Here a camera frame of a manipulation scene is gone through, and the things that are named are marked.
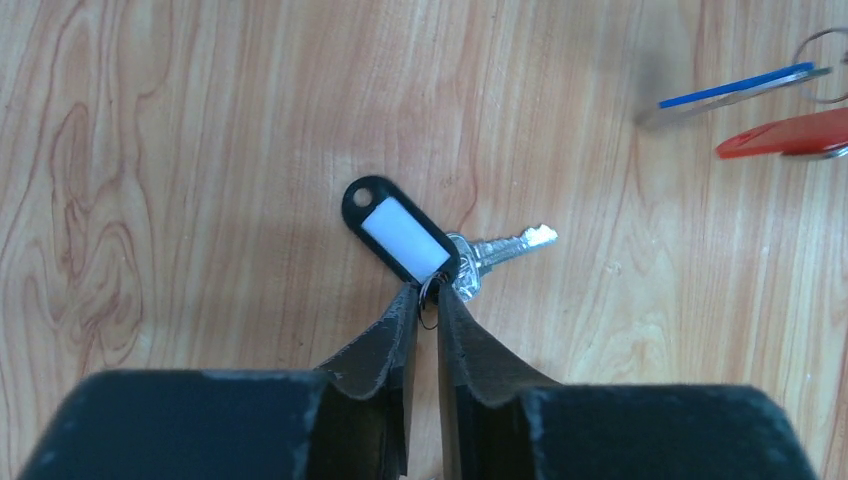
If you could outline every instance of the silver key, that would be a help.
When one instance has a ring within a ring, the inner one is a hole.
[[[453,288],[463,302],[480,292],[483,276],[496,265],[550,245],[557,239],[556,231],[547,225],[528,228],[518,237],[483,242],[469,242],[459,233],[447,235],[459,250],[459,272]]]

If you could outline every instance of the key blade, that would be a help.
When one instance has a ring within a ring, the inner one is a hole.
[[[486,275],[495,265],[525,255],[556,242],[556,230],[547,225],[528,228],[518,237],[480,242],[473,245],[480,276]]]

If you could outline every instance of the metal ring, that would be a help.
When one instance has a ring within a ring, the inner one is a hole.
[[[784,153],[782,155],[784,158],[795,161],[804,161],[804,162],[814,162],[816,160],[828,160],[831,158],[840,158],[840,157],[848,157],[848,145],[843,147],[837,147],[833,150],[828,150],[823,153],[805,153],[801,155],[792,155]]]
[[[434,325],[428,326],[426,323],[424,323],[424,317],[423,315],[421,315],[421,312],[424,311],[424,307],[427,305],[427,298],[430,295],[430,288],[433,286],[434,282],[437,282],[439,288],[441,288],[448,284],[448,276],[444,272],[436,271],[432,275],[427,277],[426,280],[424,280],[424,283],[421,285],[421,289],[418,291],[418,322],[421,324],[422,327],[424,327],[424,330],[433,330],[439,326],[438,321],[436,321]]]
[[[812,42],[813,40],[818,40],[819,38],[821,38],[821,37],[823,37],[823,36],[825,36],[829,33],[841,33],[843,35],[848,36],[848,27],[828,28],[827,30],[822,30],[821,32],[818,32],[818,33],[810,36],[809,38],[804,40],[804,43],[802,43],[801,46],[798,47],[798,50],[795,51],[795,55],[792,56],[792,64],[795,65],[795,64],[800,62],[801,53],[803,53],[804,48],[806,48],[807,45],[810,42]],[[842,64],[848,65],[848,52],[845,52],[845,56],[842,58]],[[806,88],[806,87],[801,88],[801,95],[803,95],[804,98],[806,98],[807,100],[812,100],[816,103],[822,103],[822,104],[839,103],[839,102],[844,102],[845,100],[848,100],[848,93],[845,93],[841,97],[837,97],[837,98],[818,98],[812,92],[812,90],[810,90],[809,88]]]

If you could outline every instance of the key tag hole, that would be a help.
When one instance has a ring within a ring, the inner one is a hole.
[[[360,188],[353,192],[353,204],[359,208],[367,208],[374,203],[374,194],[367,188]]]

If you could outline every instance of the wooden surface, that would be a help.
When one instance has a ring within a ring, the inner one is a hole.
[[[714,158],[814,111],[797,90],[632,121],[839,19],[840,0],[0,1],[0,476],[90,372],[312,367],[362,331],[399,282],[339,205],[377,173],[471,238],[558,229],[470,304],[546,374],[752,383],[848,478],[848,163]],[[411,478],[440,471],[435,338]]]

